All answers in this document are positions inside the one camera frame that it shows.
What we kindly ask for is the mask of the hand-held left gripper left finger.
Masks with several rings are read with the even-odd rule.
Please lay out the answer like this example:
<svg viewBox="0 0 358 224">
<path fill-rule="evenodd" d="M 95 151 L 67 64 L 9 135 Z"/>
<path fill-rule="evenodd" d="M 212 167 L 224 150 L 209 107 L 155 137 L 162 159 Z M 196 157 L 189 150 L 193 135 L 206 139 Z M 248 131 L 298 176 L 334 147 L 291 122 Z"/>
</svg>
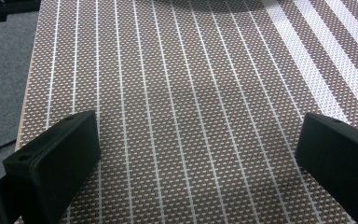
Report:
<svg viewBox="0 0 358 224">
<path fill-rule="evenodd" d="M 93 110 L 60 120 L 4 159 L 9 218 L 57 224 L 100 158 Z"/>
</svg>

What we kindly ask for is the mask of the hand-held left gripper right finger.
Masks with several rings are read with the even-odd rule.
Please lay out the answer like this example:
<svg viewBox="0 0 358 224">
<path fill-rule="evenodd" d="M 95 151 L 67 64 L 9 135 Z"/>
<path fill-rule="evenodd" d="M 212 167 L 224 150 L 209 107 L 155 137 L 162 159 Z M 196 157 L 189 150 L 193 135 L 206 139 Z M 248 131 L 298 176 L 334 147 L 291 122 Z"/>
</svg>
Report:
<svg viewBox="0 0 358 224">
<path fill-rule="evenodd" d="M 296 162 L 358 223 L 358 129 L 338 119 L 308 113 Z"/>
</svg>

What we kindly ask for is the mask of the brown striped woven mat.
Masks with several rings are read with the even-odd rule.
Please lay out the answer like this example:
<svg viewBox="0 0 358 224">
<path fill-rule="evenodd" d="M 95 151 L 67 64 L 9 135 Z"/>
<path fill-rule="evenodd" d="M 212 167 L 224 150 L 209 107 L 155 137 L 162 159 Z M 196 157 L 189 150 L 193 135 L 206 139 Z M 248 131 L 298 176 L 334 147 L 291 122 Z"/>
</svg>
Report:
<svg viewBox="0 0 358 224">
<path fill-rule="evenodd" d="M 18 142 L 85 110 L 60 224 L 350 223 L 295 151 L 309 112 L 358 128 L 358 0 L 42 0 Z"/>
</svg>

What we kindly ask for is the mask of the dark object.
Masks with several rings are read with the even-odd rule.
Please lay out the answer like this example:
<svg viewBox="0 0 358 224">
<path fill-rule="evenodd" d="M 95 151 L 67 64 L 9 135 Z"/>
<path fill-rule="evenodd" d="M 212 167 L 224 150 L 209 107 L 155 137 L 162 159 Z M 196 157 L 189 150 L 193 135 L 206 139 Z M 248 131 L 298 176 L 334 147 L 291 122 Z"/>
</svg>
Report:
<svg viewBox="0 0 358 224">
<path fill-rule="evenodd" d="M 41 0 L 0 0 L 0 22 L 6 21 L 9 14 L 38 11 Z"/>
</svg>

